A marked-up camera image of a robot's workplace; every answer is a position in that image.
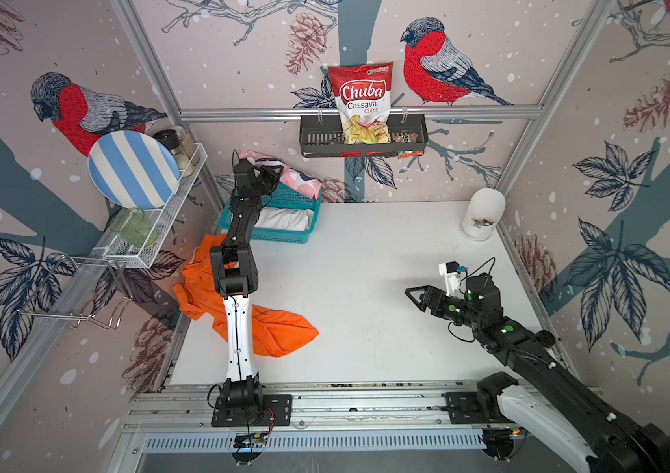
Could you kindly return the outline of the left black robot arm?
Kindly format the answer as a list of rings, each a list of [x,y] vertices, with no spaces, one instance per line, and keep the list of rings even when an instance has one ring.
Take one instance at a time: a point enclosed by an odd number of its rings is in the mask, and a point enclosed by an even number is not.
[[[223,242],[210,250],[215,289],[222,298],[228,327],[228,368],[219,407],[228,415],[251,420],[262,414],[263,394],[255,368],[251,295],[258,289],[258,269],[250,241],[263,200],[276,190],[283,168],[234,166],[236,186],[230,195],[230,226]]]

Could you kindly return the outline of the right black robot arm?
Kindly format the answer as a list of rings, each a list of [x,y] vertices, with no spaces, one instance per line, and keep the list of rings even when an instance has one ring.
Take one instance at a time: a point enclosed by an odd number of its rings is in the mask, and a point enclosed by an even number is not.
[[[503,417],[532,434],[577,472],[670,472],[670,438],[604,402],[549,354],[555,337],[505,315],[488,273],[462,279],[454,297],[433,286],[408,288],[423,313],[472,330],[508,368],[483,378],[478,402],[486,419]]]

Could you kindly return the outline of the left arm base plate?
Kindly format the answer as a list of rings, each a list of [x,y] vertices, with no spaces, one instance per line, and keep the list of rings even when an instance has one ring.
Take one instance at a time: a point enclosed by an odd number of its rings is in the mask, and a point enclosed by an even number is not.
[[[220,394],[211,420],[213,428],[229,427],[287,427],[291,424],[293,396],[264,394],[260,407],[230,407],[226,396]]]

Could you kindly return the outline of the pink patterned garment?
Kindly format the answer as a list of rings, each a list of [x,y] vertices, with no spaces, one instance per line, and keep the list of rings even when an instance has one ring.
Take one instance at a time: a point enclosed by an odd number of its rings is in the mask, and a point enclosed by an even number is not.
[[[282,167],[281,184],[293,189],[295,192],[311,200],[318,200],[321,194],[323,183],[316,177],[311,177],[302,171],[288,166],[278,158],[258,153],[255,151],[242,151],[239,153],[241,160],[249,160],[253,165]]]

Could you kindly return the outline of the white shorts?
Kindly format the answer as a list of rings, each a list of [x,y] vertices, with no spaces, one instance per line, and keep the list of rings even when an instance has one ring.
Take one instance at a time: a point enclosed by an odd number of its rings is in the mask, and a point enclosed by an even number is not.
[[[314,211],[311,209],[266,207],[261,210],[255,228],[281,232],[307,232],[313,217]]]

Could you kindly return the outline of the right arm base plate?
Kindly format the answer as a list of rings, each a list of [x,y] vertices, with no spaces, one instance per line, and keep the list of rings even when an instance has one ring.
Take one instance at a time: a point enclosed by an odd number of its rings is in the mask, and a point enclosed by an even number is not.
[[[444,398],[453,425],[509,423],[501,414],[497,401],[486,392],[446,392]]]

